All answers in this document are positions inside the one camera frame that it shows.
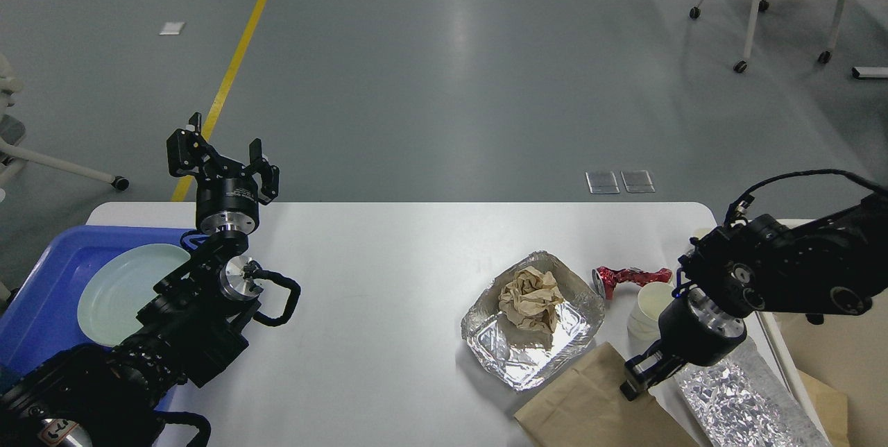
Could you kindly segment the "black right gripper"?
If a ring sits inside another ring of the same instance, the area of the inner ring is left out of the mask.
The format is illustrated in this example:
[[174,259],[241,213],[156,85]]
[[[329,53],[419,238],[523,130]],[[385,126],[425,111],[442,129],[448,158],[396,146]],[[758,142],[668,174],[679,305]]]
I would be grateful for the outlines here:
[[671,378],[686,364],[711,366],[746,340],[745,321],[727,314],[702,289],[689,289],[658,318],[660,339],[624,363],[626,400]]

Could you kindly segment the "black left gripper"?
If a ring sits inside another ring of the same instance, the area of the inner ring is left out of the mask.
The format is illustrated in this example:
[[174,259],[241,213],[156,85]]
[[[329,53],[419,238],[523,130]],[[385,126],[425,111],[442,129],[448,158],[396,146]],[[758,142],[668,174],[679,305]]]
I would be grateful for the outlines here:
[[167,168],[174,178],[197,180],[196,230],[204,235],[234,230],[250,235],[259,226],[258,206],[279,195],[280,170],[264,156],[262,140],[248,145],[244,177],[240,162],[220,155],[202,135],[203,116],[196,112],[186,127],[167,140]]

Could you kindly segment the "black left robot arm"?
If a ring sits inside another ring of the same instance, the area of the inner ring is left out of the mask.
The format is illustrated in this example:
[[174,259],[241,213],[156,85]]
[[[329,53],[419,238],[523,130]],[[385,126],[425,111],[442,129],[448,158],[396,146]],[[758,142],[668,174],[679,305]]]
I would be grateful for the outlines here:
[[301,288],[248,260],[258,208],[275,200],[280,171],[255,138],[245,165],[220,155],[203,137],[202,115],[166,141],[169,174],[197,183],[196,228],[203,241],[153,286],[137,312],[139,330],[104,350],[80,344],[60,351],[2,394],[3,446],[152,446],[168,425],[196,429],[190,446],[206,446],[212,425],[193,412],[158,405],[168,390],[202,387],[248,347],[251,321],[278,327],[291,320]]

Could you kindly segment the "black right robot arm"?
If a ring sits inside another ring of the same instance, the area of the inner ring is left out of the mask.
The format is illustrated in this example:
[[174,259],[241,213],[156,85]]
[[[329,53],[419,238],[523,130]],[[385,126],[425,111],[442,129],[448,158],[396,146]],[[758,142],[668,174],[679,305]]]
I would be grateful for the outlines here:
[[[789,178],[835,175],[869,191],[858,204],[789,228],[771,215],[749,219],[754,193]],[[658,339],[625,362],[620,390],[635,400],[686,364],[712,366],[746,339],[752,313],[863,315],[886,289],[886,187],[840,169],[794,171],[746,188],[708,234],[678,259],[672,302]]]

